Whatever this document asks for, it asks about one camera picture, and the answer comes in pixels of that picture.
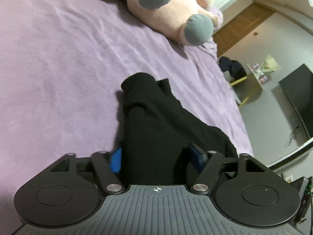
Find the silver screw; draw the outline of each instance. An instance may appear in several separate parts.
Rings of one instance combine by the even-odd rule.
[[[192,188],[197,192],[205,192],[209,189],[209,187],[203,183],[195,184]]]
[[[106,189],[110,192],[118,192],[122,189],[122,186],[116,183],[112,183],[106,187]]]

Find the gray ribbed panel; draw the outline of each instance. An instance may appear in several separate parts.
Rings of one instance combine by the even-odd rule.
[[[254,229],[224,216],[206,196],[184,186],[135,186],[109,196],[96,214],[72,227],[44,229],[24,225],[16,235],[301,235],[291,225]]]

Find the black cloth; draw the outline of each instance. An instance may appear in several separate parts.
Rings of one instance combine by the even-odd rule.
[[[206,125],[181,106],[168,79],[155,81],[149,74],[137,73],[121,87],[125,127],[120,175],[124,185],[192,184],[198,174],[188,164],[185,151],[191,142],[205,151],[237,157],[219,128]]]
[[[219,67],[222,70],[222,72],[229,71],[230,75],[235,80],[239,80],[247,76],[247,73],[245,72],[244,68],[238,61],[230,60],[228,57],[225,56],[220,57]]]

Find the crosshair symbol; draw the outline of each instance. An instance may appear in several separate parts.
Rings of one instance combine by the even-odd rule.
[[[160,188],[160,187],[156,187],[156,188],[154,188],[153,190],[156,191],[156,192],[160,192],[160,191],[163,190],[163,189]]]

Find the brown door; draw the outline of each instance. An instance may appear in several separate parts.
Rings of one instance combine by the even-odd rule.
[[[233,20],[213,35],[217,44],[218,57],[253,31],[275,12],[257,3],[252,3]]]

